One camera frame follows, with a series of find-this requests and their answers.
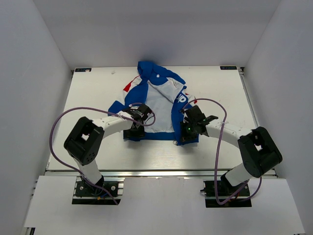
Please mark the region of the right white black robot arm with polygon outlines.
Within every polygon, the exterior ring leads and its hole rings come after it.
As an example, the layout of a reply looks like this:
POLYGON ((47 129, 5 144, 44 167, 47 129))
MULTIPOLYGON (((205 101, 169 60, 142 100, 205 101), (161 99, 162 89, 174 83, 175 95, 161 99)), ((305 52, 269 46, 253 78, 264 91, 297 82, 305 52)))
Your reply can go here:
POLYGON ((186 117, 180 123, 181 142, 193 140, 199 135, 219 138, 239 149, 242 163, 221 177, 221 190, 233 195, 239 185, 251 178, 260 178, 280 164, 282 154, 264 127, 247 129, 223 122, 217 116, 208 116, 196 105, 184 111, 186 117))

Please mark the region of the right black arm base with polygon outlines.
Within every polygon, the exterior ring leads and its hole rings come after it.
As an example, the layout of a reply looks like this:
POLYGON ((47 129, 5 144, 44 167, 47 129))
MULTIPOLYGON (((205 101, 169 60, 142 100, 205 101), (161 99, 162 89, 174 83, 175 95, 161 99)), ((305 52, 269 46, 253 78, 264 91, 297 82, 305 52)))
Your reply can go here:
MULTIPOLYGON (((205 206, 207 208, 251 208, 251 199, 245 200, 250 196, 250 190, 246 185, 240 192, 230 198, 225 204, 219 205, 215 197, 214 181, 204 181, 204 188, 200 190, 200 194, 205 197, 205 206)), ((220 180, 217 181, 218 185, 218 198, 222 202, 232 195, 241 185, 228 188, 220 180)))

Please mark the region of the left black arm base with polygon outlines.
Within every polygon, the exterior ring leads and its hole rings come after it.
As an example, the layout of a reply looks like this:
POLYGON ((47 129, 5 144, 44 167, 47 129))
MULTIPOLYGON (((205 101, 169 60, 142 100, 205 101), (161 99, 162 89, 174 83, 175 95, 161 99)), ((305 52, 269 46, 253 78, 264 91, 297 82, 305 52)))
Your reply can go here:
POLYGON ((105 190, 95 188, 80 178, 76 179, 74 192, 72 197, 73 205, 113 205, 120 203, 123 194, 124 180, 117 178, 109 178, 104 180, 102 188, 107 190, 114 200, 105 190))

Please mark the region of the blue white red jacket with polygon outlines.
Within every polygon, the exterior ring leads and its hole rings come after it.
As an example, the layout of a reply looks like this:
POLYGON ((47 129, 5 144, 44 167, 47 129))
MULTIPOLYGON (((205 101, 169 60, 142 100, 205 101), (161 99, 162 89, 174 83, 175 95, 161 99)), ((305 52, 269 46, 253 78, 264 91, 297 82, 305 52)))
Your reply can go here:
POLYGON ((185 141, 182 138, 182 109, 193 106, 194 97, 186 92, 186 82, 176 73, 149 61, 139 61, 138 76, 125 86, 122 94, 109 107, 109 112, 118 113, 132 104, 144 103, 156 115, 153 125, 144 128, 142 137, 123 134, 125 140, 176 141, 177 145, 197 143, 195 135, 185 141))

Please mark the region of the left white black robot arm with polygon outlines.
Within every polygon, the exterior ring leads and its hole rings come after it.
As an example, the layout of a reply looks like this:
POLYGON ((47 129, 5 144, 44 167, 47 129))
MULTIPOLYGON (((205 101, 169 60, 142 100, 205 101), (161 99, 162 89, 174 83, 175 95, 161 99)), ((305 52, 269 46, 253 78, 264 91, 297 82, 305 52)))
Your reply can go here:
POLYGON ((64 142, 65 150, 77 163, 83 179, 87 181, 86 188, 92 195, 103 191, 103 176, 95 160, 102 140, 120 131, 125 132, 128 138, 144 137, 145 121, 154 116, 145 104, 107 114, 107 117, 99 119, 79 118, 64 142))

